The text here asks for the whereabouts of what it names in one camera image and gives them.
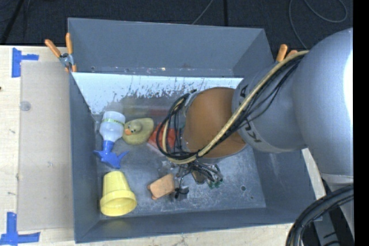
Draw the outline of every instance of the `frosted plastic panel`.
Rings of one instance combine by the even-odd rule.
[[[22,62],[18,230],[73,228],[68,74]]]

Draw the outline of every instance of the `wooden table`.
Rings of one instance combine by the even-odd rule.
[[[12,48],[0,46],[0,233],[5,233],[6,213],[17,212],[17,176],[20,139],[20,93],[21,77],[12,78]],[[47,47],[17,46],[22,54],[38,54],[42,60],[55,60],[56,57]],[[309,162],[308,169],[314,190],[318,196],[325,194],[318,170],[308,151],[304,151],[305,160]],[[257,226],[241,229],[227,229],[211,232],[175,234],[169,236],[128,239],[122,241],[107,241],[87,243],[89,245],[254,245],[279,246],[285,245],[285,240],[291,224]],[[38,232],[39,230],[19,231],[19,234]],[[73,229],[41,230],[38,245],[74,245]]]

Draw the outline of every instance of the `rubber duck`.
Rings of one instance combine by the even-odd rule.
[[[154,130],[154,121],[151,118],[134,119],[125,124],[122,135],[129,145],[140,145],[147,142]]]

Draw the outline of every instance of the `blue tape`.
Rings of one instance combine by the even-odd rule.
[[[13,47],[12,57],[12,77],[20,77],[21,75],[21,61],[22,60],[39,60],[38,55],[28,54],[22,55],[22,52]]]
[[[17,215],[8,212],[6,221],[6,233],[1,234],[0,245],[18,246],[18,243],[34,243],[40,239],[40,232],[34,234],[18,234]]]

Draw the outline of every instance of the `yellow cup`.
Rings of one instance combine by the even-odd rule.
[[[135,209],[136,197],[121,171],[112,171],[104,176],[101,212],[107,216],[125,215]]]

